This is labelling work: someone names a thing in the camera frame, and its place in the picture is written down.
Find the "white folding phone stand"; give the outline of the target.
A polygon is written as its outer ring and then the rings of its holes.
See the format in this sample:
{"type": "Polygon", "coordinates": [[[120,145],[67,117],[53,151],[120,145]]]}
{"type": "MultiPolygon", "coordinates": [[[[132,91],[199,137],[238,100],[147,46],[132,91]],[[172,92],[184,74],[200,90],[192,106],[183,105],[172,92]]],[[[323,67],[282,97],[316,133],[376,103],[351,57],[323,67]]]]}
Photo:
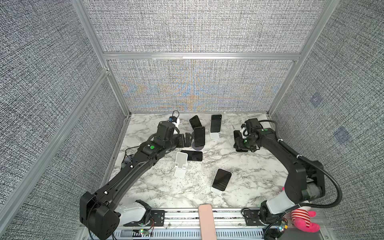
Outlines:
{"type": "Polygon", "coordinates": [[[175,163],[176,165],[174,176],[180,179],[184,179],[188,167],[188,154],[177,152],[175,163]]]}

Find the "purple round phone stand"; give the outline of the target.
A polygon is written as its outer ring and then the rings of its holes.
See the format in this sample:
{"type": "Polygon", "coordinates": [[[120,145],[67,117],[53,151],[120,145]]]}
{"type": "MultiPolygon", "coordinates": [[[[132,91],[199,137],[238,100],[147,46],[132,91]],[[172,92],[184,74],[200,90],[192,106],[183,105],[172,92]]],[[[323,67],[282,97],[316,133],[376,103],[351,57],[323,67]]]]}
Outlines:
{"type": "Polygon", "coordinates": [[[196,147],[195,144],[192,144],[192,148],[195,150],[195,151],[201,151],[205,146],[200,146],[200,147],[196,147]]]}

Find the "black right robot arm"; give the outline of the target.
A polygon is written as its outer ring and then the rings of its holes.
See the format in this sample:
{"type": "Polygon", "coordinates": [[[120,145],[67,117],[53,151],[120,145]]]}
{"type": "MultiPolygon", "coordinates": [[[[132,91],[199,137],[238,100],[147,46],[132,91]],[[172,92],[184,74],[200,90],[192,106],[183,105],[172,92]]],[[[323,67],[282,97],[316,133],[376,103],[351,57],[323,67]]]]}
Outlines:
{"type": "Polygon", "coordinates": [[[325,195],[325,177],[317,169],[323,165],[314,161],[313,166],[297,158],[289,152],[278,140],[271,128],[257,129],[246,138],[240,131],[234,131],[236,151],[255,152],[264,148],[272,153],[286,168],[288,176],[284,190],[275,197],[261,203],[259,210],[260,221],[267,225],[276,222],[283,213],[292,211],[299,204],[310,202],[325,195]]]}

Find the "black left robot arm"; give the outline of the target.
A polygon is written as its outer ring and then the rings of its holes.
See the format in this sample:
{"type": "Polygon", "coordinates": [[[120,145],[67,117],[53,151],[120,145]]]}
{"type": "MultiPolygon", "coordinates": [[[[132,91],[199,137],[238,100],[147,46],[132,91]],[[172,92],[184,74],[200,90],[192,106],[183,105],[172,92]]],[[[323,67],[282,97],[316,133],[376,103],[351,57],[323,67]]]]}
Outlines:
{"type": "Polygon", "coordinates": [[[185,143],[184,137],[184,134],[177,134],[161,139],[153,134],[112,180],[95,193],[85,192],[81,196],[80,222],[100,240],[111,237],[120,223],[121,214],[116,208],[123,196],[161,158],[181,147],[185,143]]]}

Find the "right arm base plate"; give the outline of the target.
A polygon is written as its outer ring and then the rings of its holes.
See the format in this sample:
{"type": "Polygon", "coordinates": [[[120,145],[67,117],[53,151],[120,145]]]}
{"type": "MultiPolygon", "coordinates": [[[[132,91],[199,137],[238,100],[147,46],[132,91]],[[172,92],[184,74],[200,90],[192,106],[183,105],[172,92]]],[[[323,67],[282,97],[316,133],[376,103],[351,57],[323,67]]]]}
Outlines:
{"type": "Polygon", "coordinates": [[[243,216],[246,226],[254,227],[254,226],[267,226],[260,220],[259,209],[249,209],[243,208],[241,209],[241,215],[243,216]]]}

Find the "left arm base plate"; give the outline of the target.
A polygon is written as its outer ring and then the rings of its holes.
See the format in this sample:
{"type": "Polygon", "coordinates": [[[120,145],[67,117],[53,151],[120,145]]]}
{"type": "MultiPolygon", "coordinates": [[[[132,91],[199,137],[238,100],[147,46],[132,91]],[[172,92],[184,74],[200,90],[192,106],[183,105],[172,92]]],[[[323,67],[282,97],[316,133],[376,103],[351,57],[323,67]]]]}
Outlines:
{"type": "Polygon", "coordinates": [[[149,228],[151,226],[163,227],[165,222],[165,213],[166,211],[164,210],[152,210],[151,216],[146,223],[144,223],[143,221],[130,222],[130,223],[123,224],[123,226],[124,227],[145,227],[145,228],[149,228]]]}

